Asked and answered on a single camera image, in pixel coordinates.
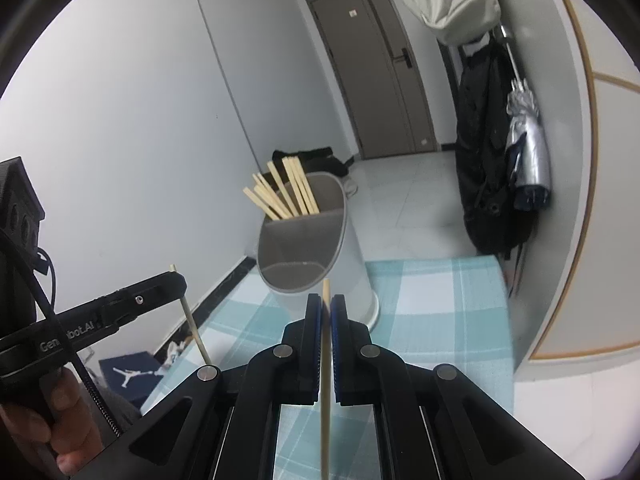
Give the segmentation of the person left hand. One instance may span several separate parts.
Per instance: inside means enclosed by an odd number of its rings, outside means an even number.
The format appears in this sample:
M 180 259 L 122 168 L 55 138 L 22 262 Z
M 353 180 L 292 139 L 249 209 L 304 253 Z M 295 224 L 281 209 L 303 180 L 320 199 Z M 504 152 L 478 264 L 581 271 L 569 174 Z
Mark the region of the person left hand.
M 67 367 L 62 368 L 48 403 L 54 411 L 53 425 L 16 405 L 2 405 L 1 418 L 30 466 L 47 479 L 66 479 L 101 454 L 104 445 L 79 382 Z

